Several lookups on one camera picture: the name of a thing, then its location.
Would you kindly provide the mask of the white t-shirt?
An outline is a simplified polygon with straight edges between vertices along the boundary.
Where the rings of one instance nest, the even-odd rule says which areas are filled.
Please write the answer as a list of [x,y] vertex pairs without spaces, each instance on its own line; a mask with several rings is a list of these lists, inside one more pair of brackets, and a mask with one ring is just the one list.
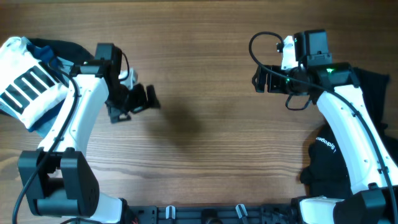
[[27,50],[29,40],[10,37],[1,47],[1,102],[15,112],[29,129],[35,123],[34,101],[49,86],[49,78],[39,78],[32,72],[38,60]]

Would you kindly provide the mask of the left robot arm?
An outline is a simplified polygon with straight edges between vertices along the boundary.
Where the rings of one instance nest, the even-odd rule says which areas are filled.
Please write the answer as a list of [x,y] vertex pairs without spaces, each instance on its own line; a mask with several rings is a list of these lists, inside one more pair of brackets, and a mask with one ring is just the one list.
[[119,73],[120,66],[110,60],[72,67],[70,89],[51,131],[36,151],[24,151],[19,157],[23,188],[13,209],[13,223],[18,222],[24,198],[36,216],[94,223],[138,222],[123,198],[100,191],[86,160],[88,140],[103,105],[114,123],[122,114],[160,106],[153,85],[138,83],[127,88]]

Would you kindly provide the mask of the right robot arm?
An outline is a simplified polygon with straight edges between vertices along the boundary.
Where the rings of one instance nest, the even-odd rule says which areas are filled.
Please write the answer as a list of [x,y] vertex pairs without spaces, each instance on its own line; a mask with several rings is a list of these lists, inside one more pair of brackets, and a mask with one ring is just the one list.
[[308,95],[330,125],[348,170],[351,196],[299,201],[302,223],[397,223],[397,165],[371,121],[354,69],[329,63],[286,72],[259,64],[256,91]]

